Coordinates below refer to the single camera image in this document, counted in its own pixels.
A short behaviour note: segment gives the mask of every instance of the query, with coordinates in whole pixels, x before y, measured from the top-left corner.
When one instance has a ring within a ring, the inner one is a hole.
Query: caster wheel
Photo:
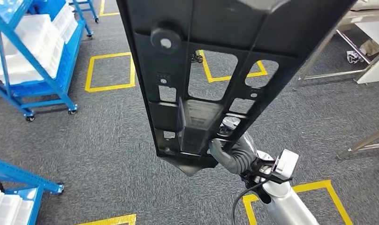
[[[196,54],[193,54],[193,55],[192,55],[192,58],[191,58],[191,63],[194,63],[194,62],[202,63],[202,62],[203,62],[203,57],[202,57],[202,55],[196,55]]]
[[[57,183],[58,185],[64,185],[64,182],[58,182]],[[62,189],[61,193],[58,193],[58,195],[62,195],[62,193],[64,193],[64,190],[65,190],[65,187]]]
[[[28,122],[32,122],[35,120],[35,117],[34,116],[27,116],[27,117],[25,117],[25,120]]]

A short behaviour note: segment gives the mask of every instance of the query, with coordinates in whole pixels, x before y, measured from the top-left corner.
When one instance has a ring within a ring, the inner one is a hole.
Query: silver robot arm
[[[222,128],[225,132],[232,131],[236,125],[232,121],[223,121]],[[211,140],[209,148],[211,155],[223,167],[241,176],[247,188],[268,179],[253,192],[278,225],[319,225],[288,181],[296,169],[299,157],[296,153],[285,149],[274,160],[267,153],[256,150],[247,132],[230,152],[225,152],[216,139]]]

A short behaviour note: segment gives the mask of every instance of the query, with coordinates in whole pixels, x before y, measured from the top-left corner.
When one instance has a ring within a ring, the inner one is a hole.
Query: black cable
[[[258,188],[259,186],[261,186],[261,185],[267,183],[269,180],[270,180],[270,176],[269,176],[268,178],[266,178],[263,182],[258,183],[258,184],[256,184],[256,185],[252,186],[251,188],[248,188],[248,189],[242,191],[242,192],[238,195],[238,197],[237,197],[237,198],[235,199],[235,201],[234,201],[234,204],[232,205],[232,210],[231,210],[231,223],[232,223],[233,225],[235,225],[235,208],[236,208],[236,205],[238,204],[239,199],[241,199],[246,193],[248,193],[248,192],[250,192],[250,191],[252,191],[252,190]]]

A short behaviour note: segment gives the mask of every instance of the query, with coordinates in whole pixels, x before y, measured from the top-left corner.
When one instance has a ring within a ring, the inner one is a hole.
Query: blue rolling cart
[[[35,1],[37,3],[42,1],[45,4],[44,6],[48,8],[49,11],[54,11],[50,13],[54,13],[55,15],[56,12],[58,13],[62,7],[57,7],[57,3],[61,2],[57,0]],[[27,121],[34,121],[35,119],[34,112],[31,110],[33,107],[65,104],[68,107],[68,113],[74,114],[76,113],[78,106],[74,104],[68,96],[69,85],[71,82],[73,70],[75,68],[76,58],[79,52],[83,28],[86,29],[87,36],[90,39],[92,39],[93,32],[89,29],[78,2],[76,0],[73,0],[73,3],[81,20],[78,21],[78,26],[69,42],[67,44],[64,44],[59,68],[57,70],[57,76],[53,79],[48,75],[46,70],[40,65],[36,58],[22,43],[18,35],[14,32],[14,29],[18,25],[20,19],[28,11],[32,3],[33,0],[16,0],[14,4],[9,4],[9,8],[0,5],[0,59],[5,78],[5,84],[3,85],[0,83],[0,95],[8,102],[10,102],[14,107],[16,107],[25,116],[25,119]],[[29,63],[39,72],[39,74],[43,77],[42,81],[31,81],[10,85],[1,33],[8,37],[11,43],[16,46],[16,48],[23,54]],[[22,101],[22,98],[53,94],[57,95],[59,99],[36,101],[31,103],[24,103]]]
[[[99,22],[99,16],[97,15],[96,13],[96,10],[94,10],[94,7],[93,7],[93,0],[77,0],[77,3],[79,5],[82,5],[82,4],[89,4],[89,8],[82,8],[82,12],[87,12],[87,11],[91,11],[91,13],[93,13],[93,19],[96,23]],[[74,5],[74,1],[70,2],[69,5],[72,6]]]
[[[64,185],[62,183],[51,182],[41,176],[35,175],[0,160],[0,182],[1,181],[23,183],[27,185],[25,187],[4,190],[0,183],[0,189],[4,191],[4,193],[0,194],[1,196],[15,196],[17,199],[21,199],[18,206],[11,209],[16,211],[16,215],[22,213],[20,212],[20,204],[30,203],[31,205],[31,207],[23,209],[26,211],[26,217],[24,216],[24,218],[22,218],[18,216],[14,218],[15,220],[21,219],[20,224],[22,224],[22,220],[24,220],[27,225],[35,225],[43,192],[46,191],[51,194],[62,194],[64,191]],[[3,210],[5,212],[2,212],[2,214],[6,215],[6,211],[9,210],[9,208]]]

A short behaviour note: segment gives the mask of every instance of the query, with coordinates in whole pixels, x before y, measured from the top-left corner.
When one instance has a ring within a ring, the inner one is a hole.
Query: metal frame
[[[207,153],[209,141],[218,138],[230,150],[355,0],[290,0],[264,9],[242,2],[248,1],[117,0],[156,154],[187,175],[217,165]],[[169,48],[163,39],[170,41]],[[191,56],[199,49],[238,59],[221,100],[188,94]],[[266,86],[250,87],[244,80],[258,60],[276,61],[279,68]],[[176,100],[162,101],[159,86],[175,88]],[[254,103],[247,113],[231,112],[235,98]],[[225,117],[240,123],[230,135],[221,136]],[[165,138],[166,131],[175,137]]]
[[[82,12],[88,12],[88,11],[91,11],[91,13],[93,13],[93,19],[96,23],[99,22],[99,16],[97,15],[96,13],[96,10],[94,9],[94,6],[93,6],[93,1],[92,0],[83,0],[83,1],[77,1],[78,5],[82,5],[82,4],[89,4],[89,8],[82,8],[81,11]]]
[[[339,152],[337,154],[337,158],[344,159],[354,152],[360,152],[360,151],[371,150],[371,149],[378,149],[379,143],[371,144],[373,141],[375,141],[377,139],[379,139],[379,131],[372,134],[371,136],[367,137],[366,139],[360,141],[359,143],[355,144],[353,147],[349,148],[348,150]]]
[[[68,96],[68,88],[69,83],[71,81],[73,69],[75,66],[77,53],[79,50],[79,45],[81,41],[81,34],[83,31],[83,26],[86,28],[88,32],[88,37],[92,37],[93,33],[87,26],[87,23],[83,17],[83,14],[79,8],[79,5],[76,0],[74,0],[74,4],[76,8],[78,8],[78,13],[82,20],[79,21],[78,27],[71,38],[68,44],[64,45],[63,54],[61,56],[61,63],[59,65],[57,76],[63,80],[63,88],[60,87],[61,84],[57,83],[55,79],[52,79],[47,71],[39,64],[36,58],[30,53],[30,51],[26,48],[26,46],[22,43],[20,38],[14,32],[15,27],[19,23],[22,18],[24,12],[28,10],[30,7],[32,0],[24,0],[22,6],[20,8],[25,8],[18,10],[17,15],[14,15],[13,18],[9,22],[5,22],[0,16],[0,58],[3,66],[3,72],[6,80],[6,84],[0,84],[0,95],[10,102],[14,107],[16,107],[29,121],[34,119],[34,112],[30,109],[32,107],[42,107],[48,105],[56,105],[56,104],[66,104],[69,112],[75,112],[77,110],[77,105],[72,102],[72,100]],[[3,42],[1,38],[1,33],[4,33],[6,37],[16,46],[16,48],[23,54],[23,56],[33,65],[33,67],[39,72],[39,74],[43,77],[43,81],[40,82],[26,82],[24,84],[18,85],[10,85],[8,78],[8,68],[6,66],[6,58],[3,50]],[[31,93],[20,93],[20,87],[27,85],[31,85],[32,83],[44,83],[46,86],[45,90],[32,90]],[[21,98],[23,97],[32,97],[32,96],[42,96],[42,95],[51,95],[56,94],[60,99],[51,100],[51,101],[40,101],[34,103],[24,103]]]
[[[0,181],[24,183],[28,186],[5,190],[6,194],[19,195],[24,200],[34,202],[28,225],[35,225],[44,191],[51,194],[62,194],[63,184],[54,183],[41,176],[30,173],[19,167],[0,160]]]
[[[373,60],[368,59],[359,48],[344,34],[340,31],[340,26],[346,24],[353,23],[365,23],[365,22],[373,22],[379,21],[379,10],[364,10],[364,11],[349,11],[345,17],[340,21],[338,26],[329,33],[329,35],[321,42],[316,51],[312,54],[309,61],[307,62],[304,70],[299,76],[297,82],[295,83],[293,89],[297,90],[303,81],[313,80],[319,78],[333,77],[333,76],[341,76],[341,75],[356,75],[354,80],[358,80],[363,74],[365,74],[371,67],[373,67],[379,61],[379,54]],[[345,71],[345,72],[337,72],[337,73],[329,73],[329,74],[320,74],[320,75],[308,75],[309,70],[315,65],[319,55],[322,53],[326,45],[332,39],[334,34],[340,35],[347,44],[350,45],[354,51],[356,51],[363,60],[368,64],[365,69],[353,70],[353,71]]]

